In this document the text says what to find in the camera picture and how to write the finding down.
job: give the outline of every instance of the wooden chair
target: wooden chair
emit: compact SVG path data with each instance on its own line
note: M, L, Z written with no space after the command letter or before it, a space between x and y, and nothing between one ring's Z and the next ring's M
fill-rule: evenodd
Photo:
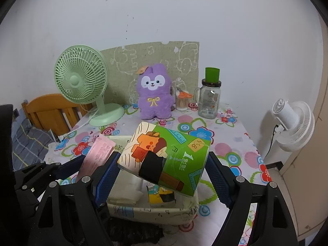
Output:
M77 111L79 110L84 116L92 105L78 105L68 101L63 95L55 93L37 97L29 103L23 102L22 107L32 125L39 129L51 129L60 136L69 132L63 113L73 128L80 119Z

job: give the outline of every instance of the yellow bow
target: yellow bow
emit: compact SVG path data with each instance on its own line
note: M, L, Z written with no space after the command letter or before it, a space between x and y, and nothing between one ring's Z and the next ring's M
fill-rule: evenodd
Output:
M159 97L155 97L155 98L148 98L147 99L148 102L151 102L151 105L150 106L153 106L154 104L157 106L157 103L156 101L158 102L159 101Z

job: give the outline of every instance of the fan base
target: fan base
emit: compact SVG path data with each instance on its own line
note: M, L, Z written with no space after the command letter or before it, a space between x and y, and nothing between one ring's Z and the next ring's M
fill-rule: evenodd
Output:
M124 115L125 111L119 104L106 104L105 110L106 112L103 114L99 114L98 112L92 119L90 119L89 124L92 126L109 125L119 120Z

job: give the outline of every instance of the floral tablecloth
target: floral tablecloth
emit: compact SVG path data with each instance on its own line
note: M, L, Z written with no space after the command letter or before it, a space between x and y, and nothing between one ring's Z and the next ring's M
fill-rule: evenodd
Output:
M219 108L217 118L214 120L199 117L197 105L189 104L189 109L186 112L175 110L169 119L155 118L148 122L211 140L210 150L217 155L222 164L229 166L236 176L242 175L251 183L267 184L271 178L253 141L233 110L228 105L221 106L222 108ZM87 154L100 133L104 135L132 135L141 122L140 110L136 104L125 105L124 109L124 116L108 126L85 125L69 134L61 143L53 145L49 149L45 161L63 164L80 154ZM88 115L82 118L74 129L85 123L87 119ZM60 184L73 183L75 178L76 175L60 181ZM159 245L212 245L224 223L228 209L219 202L206 171L203 173L197 191L200 206L192 223L178 227L164 226L165 236L159 241ZM255 211L256 204L252 204L239 245L246 245L248 242Z

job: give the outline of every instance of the silver bolt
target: silver bolt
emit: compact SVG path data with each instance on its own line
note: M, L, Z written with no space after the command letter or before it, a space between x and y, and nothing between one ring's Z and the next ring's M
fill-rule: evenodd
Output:
M270 185L272 188L276 188L276 187L277 187L277 183L276 183L276 182L273 182L273 181L271 181L271 182L269 183L269 185Z
M56 187L56 185L57 185L57 181L52 181L50 182L49 187L54 188Z
M244 181L245 181L245 178L242 177L242 176L237 176L237 177L236 177L236 180L237 180L238 182L244 182Z
M90 181L90 179L91 178L89 176L84 176L84 177L82 177L82 182L87 183Z

